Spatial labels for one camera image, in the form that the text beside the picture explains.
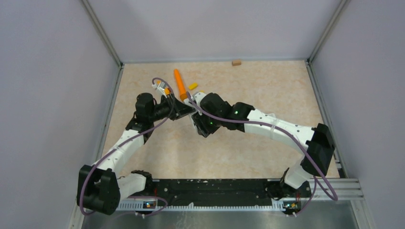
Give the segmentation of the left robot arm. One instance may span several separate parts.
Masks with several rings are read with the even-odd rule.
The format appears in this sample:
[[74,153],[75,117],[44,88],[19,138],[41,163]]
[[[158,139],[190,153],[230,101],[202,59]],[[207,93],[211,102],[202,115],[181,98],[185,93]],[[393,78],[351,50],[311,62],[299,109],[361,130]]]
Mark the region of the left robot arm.
[[119,203],[132,194],[150,196],[153,184],[147,181],[148,173],[135,172],[123,178],[118,175],[157,127],[169,119],[178,120],[195,111],[193,106],[184,104],[173,94],[161,96],[158,104],[152,94],[139,94],[133,117],[119,140],[101,159],[79,170],[76,199],[81,213],[85,216],[93,212],[111,215]]

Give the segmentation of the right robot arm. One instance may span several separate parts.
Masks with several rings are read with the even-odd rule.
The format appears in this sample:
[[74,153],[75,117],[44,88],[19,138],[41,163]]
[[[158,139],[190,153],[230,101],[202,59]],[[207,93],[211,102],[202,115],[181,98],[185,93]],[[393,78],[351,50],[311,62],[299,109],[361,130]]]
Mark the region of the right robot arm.
[[196,109],[191,118],[198,134],[208,137],[224,127],[268,137],[303,154],[282,177],[280,191],[283,195],[294,196],[301,185],[313,176],[325,178],[335,151],[335,142],[327,125],[319,123],[310,127],[293,124],[246,103],[230,105],[215,93],[186,95],[183,102]]

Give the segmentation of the orange toy microphone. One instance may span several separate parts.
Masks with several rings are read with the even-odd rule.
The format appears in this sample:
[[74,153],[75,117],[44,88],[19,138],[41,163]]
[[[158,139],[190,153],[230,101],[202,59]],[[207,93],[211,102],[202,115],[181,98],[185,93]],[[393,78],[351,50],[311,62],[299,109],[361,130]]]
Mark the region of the orange toy microphone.
[[176,81],[176,84],[178,87],[180,100],[184,101],[185,99],[187,99],[187,91],[183,84],[181,74],[178,69],[174,69],[173,73],[174,73],[174,78],[175,78],[175,81]]

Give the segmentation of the yellow block upper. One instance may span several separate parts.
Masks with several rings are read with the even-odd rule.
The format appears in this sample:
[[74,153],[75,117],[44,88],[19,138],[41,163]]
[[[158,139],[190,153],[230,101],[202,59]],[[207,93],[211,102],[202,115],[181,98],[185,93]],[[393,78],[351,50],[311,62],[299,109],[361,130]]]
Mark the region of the yellow block upper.
[[188,86],[188,89],[192,91],[192,90],[195,90],[198,86],[199,86],[199,85],[198,85],[197,83],[192,83],[192,84],[190,84],[190,85]]

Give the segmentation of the brown wooden block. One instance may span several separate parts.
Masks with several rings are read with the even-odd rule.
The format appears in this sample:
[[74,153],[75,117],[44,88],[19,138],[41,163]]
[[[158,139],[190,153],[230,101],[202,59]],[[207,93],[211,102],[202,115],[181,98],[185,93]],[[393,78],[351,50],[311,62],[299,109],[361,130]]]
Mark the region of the brown wooden block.
[[232,66],[239,66],[242,64],[241,60],[232,60]]

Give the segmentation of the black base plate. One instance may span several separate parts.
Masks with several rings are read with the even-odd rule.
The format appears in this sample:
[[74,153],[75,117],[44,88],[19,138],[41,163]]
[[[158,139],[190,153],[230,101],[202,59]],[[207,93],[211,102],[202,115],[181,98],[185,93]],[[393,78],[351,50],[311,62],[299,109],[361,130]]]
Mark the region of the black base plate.
[[148,181],[138,195],[163,198],[170,207],[255,207],[308,198],[310,191],[309,182],[294,189],[279,179],[160,179]]

